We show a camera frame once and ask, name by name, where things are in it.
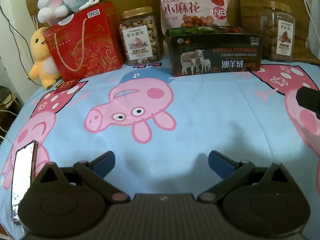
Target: pig snout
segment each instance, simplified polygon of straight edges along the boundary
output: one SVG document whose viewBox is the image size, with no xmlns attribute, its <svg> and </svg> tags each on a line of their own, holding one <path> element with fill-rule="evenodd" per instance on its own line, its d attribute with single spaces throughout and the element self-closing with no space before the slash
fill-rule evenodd
<svg viewBox="0 0 320 240">
<path fill-rule="evenodd" d="M 100 131 L 100 127 L 102 125 L 102 114 L 98 110 L 91 110 L 85 121 L 84 126 L 89 132 L 97 133 Z"/>
</svg>

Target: pig eye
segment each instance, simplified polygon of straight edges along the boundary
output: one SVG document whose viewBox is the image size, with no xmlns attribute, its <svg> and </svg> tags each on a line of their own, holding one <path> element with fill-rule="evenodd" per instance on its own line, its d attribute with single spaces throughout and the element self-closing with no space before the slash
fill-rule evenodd
<svg viewBox="0 0 320 240">
<path fill-rule="evenodd" d="M 144 114 L 144 109 L 141 108 L 141 107 L 137 107 L 137 108 L 132 110 L 132 114 L 134 116 L 140 116 L 140 115 Z"/>
<path fill-rule="evenodd" d="M 114 114 L 112 118 L 116 121 L 123 121 L 125 119 L 124 114 Z"/>
</svg>

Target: product box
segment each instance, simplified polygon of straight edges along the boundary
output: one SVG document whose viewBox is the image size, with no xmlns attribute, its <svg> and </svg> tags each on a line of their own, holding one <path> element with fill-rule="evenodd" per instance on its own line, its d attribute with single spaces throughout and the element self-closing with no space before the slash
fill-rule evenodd
<svg viewBox="0 0 320 240">
<path fill-rule="evenodd" d="M 124 62 L 111 2 L 67 17 L 46 30 L 44 37 L 65 82 L 120 69 Z"/>
<path fill-rule="evenodd" d="M 240 27 L 168 29 L 173 76 L 260 69 L 262 35 Z"/>
</svg>

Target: cashew nut jar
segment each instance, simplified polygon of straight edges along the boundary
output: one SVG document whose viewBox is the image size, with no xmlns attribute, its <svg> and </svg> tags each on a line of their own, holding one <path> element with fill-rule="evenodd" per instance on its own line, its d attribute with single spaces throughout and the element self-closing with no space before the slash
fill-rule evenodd
<svg viewBox="0 0 320 240">
<path fill-rule="evenodd" d="M 119 32 L 130 66 L 159 60 L 159 37 L 152 12 L 152 7 L 147 6 L 120 14 Z"/>
</svg>

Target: screw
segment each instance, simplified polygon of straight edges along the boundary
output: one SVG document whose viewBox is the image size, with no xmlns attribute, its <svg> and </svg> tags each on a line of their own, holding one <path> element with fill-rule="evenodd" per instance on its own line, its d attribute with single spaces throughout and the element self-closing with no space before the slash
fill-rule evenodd
<svg viewBox="0 0 320 240">
<path fill-rule="evenodd" d="M 202 201 L 205 201 L 205 202 L 211 202 L 213 201 L 214 199 L 216 198 L 216 196 L 213 194 L 213 193 L 210 193 L 210 192 L 204 192 L 200 195 L 200 199 Z"/>
</svg>

